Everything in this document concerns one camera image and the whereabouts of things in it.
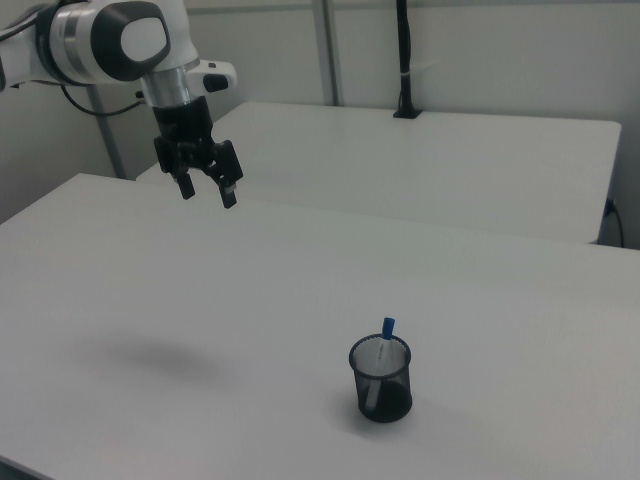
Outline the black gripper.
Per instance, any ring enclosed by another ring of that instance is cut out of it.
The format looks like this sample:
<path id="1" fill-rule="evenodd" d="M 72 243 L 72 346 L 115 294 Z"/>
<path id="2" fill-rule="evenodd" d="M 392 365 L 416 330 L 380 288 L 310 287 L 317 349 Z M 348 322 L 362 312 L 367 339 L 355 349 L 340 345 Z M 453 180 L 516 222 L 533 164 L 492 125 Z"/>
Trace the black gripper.
<path id="1" fill-rule="evenodd" d="M 153 107 L 159 136 L 154 147 L 160 169 L 170 174 L 178 185 L 182 198 L 195 195 L 189 175 L 190 168 L 203 169 L 218 186 L 225 209 L 236 203 L 236 183 L 244 174 L 230 140 L 214 143 L 213 121 L 205 97 L 183 105 Z"/>

